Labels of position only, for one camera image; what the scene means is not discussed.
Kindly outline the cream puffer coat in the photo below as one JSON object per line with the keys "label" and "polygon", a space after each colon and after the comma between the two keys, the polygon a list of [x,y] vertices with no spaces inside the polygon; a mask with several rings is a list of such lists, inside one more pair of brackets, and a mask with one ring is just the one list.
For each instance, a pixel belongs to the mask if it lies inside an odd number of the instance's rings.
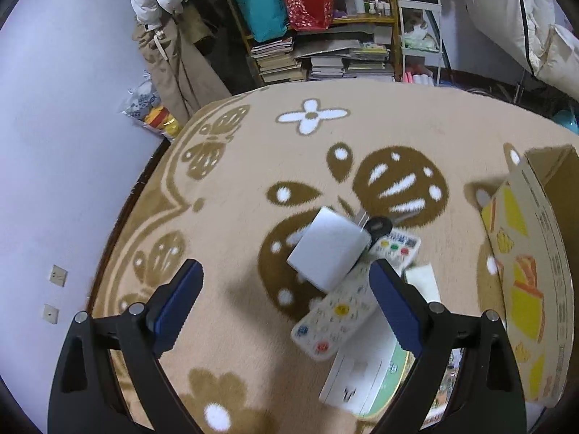
{"label": "cream puffer coat", "polygon": [[578,98],[578,38],[555,0],[464,0],[474,26],[538,80]]}

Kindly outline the teal fan base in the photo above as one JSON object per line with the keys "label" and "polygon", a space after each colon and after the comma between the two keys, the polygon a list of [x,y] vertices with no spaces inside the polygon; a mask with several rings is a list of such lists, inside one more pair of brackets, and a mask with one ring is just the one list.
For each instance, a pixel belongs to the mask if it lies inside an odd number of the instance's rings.
{"label": "teal fan base", "polygon": [[578,120],[572,110],[559,110],[553,115],[553,122],[579,134]]}

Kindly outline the brown cardboard box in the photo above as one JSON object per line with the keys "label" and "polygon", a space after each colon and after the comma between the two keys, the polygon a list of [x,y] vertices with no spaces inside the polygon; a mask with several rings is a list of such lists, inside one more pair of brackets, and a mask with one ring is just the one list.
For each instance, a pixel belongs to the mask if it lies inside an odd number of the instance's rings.
{"label": "brown cardboard box", "polygon": [[506,152],[509,174],[482,207],[525,399],[563,397],[578,308],[578,154]]}

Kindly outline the white paper booklet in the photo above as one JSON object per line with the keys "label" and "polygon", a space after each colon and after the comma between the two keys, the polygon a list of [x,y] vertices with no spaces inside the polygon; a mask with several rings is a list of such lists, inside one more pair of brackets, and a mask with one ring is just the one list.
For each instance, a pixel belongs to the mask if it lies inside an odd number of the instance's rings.
{"label": "white paper booklet", "polygon": [[[431,264],[407,268],[404,277],[427,302],[441,301]],[[440,388],[421,429],[441,421],[455,388],[462,353],[460,349],[451,351]],[[378,307],[339,349],[319,400],[350,412],[360,422],[377,422],[388,409],[413,363],[413,355],[400,347]]]}

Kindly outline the khaki hanging trousers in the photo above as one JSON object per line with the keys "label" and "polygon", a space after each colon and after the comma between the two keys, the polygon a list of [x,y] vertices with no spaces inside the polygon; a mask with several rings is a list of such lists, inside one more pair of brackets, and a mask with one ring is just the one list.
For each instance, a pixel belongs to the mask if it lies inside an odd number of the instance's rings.
{"label": "khaki hanging trousers", "polygon": [[184,6],[180,14],[165,14],[156,30],[147,30],[139,22],[132,39],[163,106],[180,123],[231,96],[203,53],[213,46],[214,36],[193,4]]}

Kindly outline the white metal trolley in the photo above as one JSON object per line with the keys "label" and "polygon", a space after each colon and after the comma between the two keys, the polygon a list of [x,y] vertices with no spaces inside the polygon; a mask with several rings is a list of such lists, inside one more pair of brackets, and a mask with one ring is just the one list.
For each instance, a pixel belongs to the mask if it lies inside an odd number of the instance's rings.
{"label": "white metal trolley", "polygon": [[397,0],[402,81],[439,86],[444,62],[441,0]]}

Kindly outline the teal storage box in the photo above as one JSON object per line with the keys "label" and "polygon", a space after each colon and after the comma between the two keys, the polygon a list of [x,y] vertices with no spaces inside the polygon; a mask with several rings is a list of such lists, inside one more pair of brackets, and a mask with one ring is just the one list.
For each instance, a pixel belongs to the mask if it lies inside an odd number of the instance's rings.
{"label": "teal storage box", "polygon": [[288,16],[284,0],[236,0],[253,38],[267,42],[284,36]]}

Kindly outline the white remote control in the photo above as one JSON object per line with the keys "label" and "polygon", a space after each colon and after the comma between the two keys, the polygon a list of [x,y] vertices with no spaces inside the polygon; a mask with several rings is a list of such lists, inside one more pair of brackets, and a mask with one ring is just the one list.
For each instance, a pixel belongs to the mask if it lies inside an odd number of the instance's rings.
{"label": "white remote control", "polygon": [[400,228],[379,238],[335,290],[291,329],[291,340],[316,362],[332,358],[378,308],[369,283],[373,261],[384,259],[401,275],[420,247],[420,237]]}

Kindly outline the stack of books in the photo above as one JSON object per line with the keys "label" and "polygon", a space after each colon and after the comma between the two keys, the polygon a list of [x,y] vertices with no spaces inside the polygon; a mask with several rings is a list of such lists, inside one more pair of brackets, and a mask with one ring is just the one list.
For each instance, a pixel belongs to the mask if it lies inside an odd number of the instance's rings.
{"label": "stack of books", "polygon": [[264,85],[306,80],[306,69],[293,53],[291,36],[257,44],[249,55]]}

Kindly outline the plastic bag with snacks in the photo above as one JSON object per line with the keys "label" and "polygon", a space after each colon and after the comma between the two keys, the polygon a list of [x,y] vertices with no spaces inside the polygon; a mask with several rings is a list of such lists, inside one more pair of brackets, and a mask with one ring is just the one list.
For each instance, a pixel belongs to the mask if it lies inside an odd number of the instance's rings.
{"label": "plastic bag with snacks", "polygon": [[173,141],[182,125],[163,105],[152,80],[147,77],[140,85],[128,90],[120,112],[141,127]]}

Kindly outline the wooden bookshelf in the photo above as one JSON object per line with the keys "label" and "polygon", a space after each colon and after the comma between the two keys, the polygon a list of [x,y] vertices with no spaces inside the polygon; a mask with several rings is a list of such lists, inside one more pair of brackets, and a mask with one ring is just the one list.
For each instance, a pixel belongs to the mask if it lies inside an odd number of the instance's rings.
{"label": "wooden bookshelf", "polygon": [[400,76],[394,0],[226,0],[259,85]]}

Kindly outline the white power adapter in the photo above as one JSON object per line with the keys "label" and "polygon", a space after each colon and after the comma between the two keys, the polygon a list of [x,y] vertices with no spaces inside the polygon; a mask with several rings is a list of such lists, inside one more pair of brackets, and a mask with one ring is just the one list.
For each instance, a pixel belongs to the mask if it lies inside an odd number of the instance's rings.
{"label": "white power adapter", "polygon": [[318,290],[335,289],[371,243],[364,228],[322,207],[289,254],[287,263]]}

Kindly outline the beige patterned carpet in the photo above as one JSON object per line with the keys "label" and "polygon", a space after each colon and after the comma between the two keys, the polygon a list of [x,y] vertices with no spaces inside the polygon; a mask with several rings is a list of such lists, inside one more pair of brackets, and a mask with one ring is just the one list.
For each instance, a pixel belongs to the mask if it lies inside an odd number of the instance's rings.
{"label": "beige patterned carpet", "polygon": [[208,105],[183,128],[132,210],[94,315],[146,301],[186,259],[204,284],[161,364],[208,433],[368,433],[323,405],[331,365],[291,341],[322,295],[288,255],[322,207],[404,214],[452,311],[499,309],[478,204],[517,156],[576,145],[516,106],[448,87],[375,80],[263,87]]}

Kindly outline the wall socket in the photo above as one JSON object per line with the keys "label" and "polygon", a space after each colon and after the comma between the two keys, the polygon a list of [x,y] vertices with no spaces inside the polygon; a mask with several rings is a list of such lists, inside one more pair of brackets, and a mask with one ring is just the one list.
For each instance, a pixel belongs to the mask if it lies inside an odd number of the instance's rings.
{"label": "wall socket", "polygon": [[54,285],[59,287],[64,287],[67,281],[68,271],[63,268],[60,268],[59,265],[53,264],[50,274],[49,274],[49,281]]}
{"label": "wall socket", "polygon": [[44,304],[42,309],[42,318],[50,323],[56,325],[59,318],[59,310],[50,304]]}

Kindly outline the wall socket upper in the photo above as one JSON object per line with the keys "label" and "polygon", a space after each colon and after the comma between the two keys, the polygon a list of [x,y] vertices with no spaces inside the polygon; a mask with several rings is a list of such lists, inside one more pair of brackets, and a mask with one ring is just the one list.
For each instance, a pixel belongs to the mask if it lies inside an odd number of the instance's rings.
{"label": "wall socket upper", "polygon": [[67,281],[68,271],[63,268],[60,268],[59,265],[53,264],[50,274],[49,274],[49,281],[54,285],[59,287],[64,287]]}

